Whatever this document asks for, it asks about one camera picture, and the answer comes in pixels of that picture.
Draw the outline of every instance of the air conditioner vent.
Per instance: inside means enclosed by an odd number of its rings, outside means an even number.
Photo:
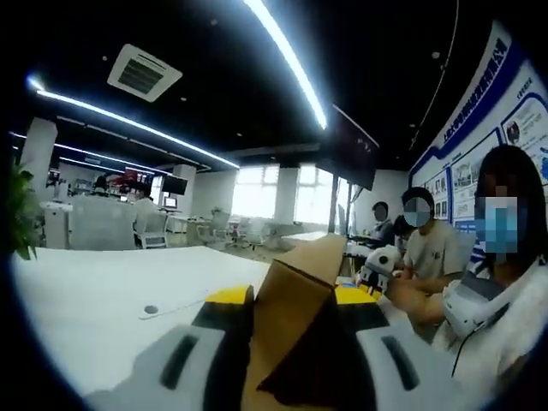
[[[107,82],[146,101],[156,100],[182,73],[133,45],[124,45]]]

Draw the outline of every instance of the green leaves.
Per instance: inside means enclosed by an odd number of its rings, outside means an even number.
[[[30,188],[33,175],[13,164],[9,175],[8,198],[8,251],[17,252],[23,259],[36,258],[38,233],[35,229],[39,217],[39,204]]]

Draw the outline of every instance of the black ceiling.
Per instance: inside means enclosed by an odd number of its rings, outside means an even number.
[[[380,144],[381,167],[401,170],[414,163],[456,106],[483,53],[491,19],[497,16],[483,8],[479,12],[477,2],[459,2],[444,81],[418,129],[449,52],[456,0],[263,3],[292,44],[328,121],[335,103]],[[36,27],[44,30],[33,31],[33,47],[28,49],[28,73],[39,76],[48,90],[219,154],[329,137],[329,126],[322,130],[318,125],[281,52],[243,0],[158,1],[146,7],[129,2],[67,4],[49,5],[37,18]],[[112,64],[125,44],[165,61],[183,77],[153,103],[108,85]],[[438,59],[433,52],[439,53]],[[23,84],[20,92],[12,119],[15,132],[24,133],[33,116],[46,116],[57,122],[57,141],[63,144],[151,166],[182,162],[57,118],[64,116],[214,170],[226,169],[153,134],[40,98]],[[418,139],[410,149],[415,135]],[[283,161],[283,155],[267,157]],[[248,164],[259,159],[264,161],[265,156],[235,161]]]

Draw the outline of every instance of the cardboard box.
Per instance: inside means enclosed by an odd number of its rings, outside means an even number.
[[[272,262],[254,303],[242,410],[341,409],[350,397],[363,401],[365,359],[350,354],[357,341],[343,329],[334,294],[345,244],[329,234]]]

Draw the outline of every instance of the wall display board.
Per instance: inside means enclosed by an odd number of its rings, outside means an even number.
[[[474,233],[474,195],[481,161],[493,147],[512,144],[535,163],[548,199],[546,102],[548,92],[533,65],[504,28],[494,22],[470,85],[438,136],[410,170],[409,185],[428,188],[437,215],[439,208],[439,218],[445,219],[446,214],[457,230]],[[481,254],[477,243],[472,260]]]

